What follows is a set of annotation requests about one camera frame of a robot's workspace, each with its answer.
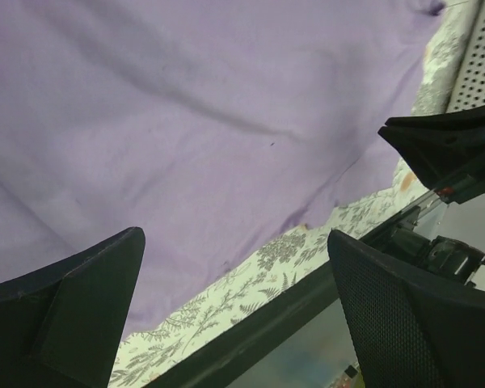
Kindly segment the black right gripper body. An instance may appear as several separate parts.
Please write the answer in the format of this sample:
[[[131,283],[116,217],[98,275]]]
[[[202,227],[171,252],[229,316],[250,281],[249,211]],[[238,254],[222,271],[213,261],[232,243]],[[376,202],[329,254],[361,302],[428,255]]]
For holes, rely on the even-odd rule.
[[[446,174],[428,178],[428,189],[446,204],[464,204],[485,195],[485,165],[467,163]]]

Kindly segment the lilac purple t shirt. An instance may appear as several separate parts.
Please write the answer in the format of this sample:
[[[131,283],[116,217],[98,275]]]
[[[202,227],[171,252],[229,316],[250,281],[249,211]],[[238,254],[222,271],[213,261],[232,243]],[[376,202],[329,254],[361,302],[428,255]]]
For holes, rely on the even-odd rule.
[[[388,188],[442,1],[0,1],[0,283],[145,231],[124,333]]]

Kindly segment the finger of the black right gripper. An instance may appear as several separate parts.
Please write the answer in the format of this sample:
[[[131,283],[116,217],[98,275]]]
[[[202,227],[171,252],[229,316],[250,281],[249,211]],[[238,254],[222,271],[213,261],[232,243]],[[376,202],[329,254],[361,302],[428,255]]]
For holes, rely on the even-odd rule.
[[[485,126],[466,130],[384,126],[379,135],[430,190],[485,180]]]
[[[396,137],[438,141],[485,141],[485,105],[460,112],[433,116],[392,117],[381,127],[381,137],[391,141]]]

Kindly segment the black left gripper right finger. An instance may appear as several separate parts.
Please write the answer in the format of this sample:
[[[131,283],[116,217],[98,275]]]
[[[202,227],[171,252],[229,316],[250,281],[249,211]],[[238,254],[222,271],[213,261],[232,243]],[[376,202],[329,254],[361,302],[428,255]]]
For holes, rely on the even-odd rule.
[[[339,231],[327,241],[367,387],[485,387],[485,291]]]

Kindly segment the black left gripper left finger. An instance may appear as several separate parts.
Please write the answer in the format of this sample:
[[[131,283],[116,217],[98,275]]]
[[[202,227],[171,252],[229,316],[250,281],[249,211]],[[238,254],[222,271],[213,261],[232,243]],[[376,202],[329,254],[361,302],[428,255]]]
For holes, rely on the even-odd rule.
[[[141,268],[128,228],[0,284],[0,387],[105,387]]]

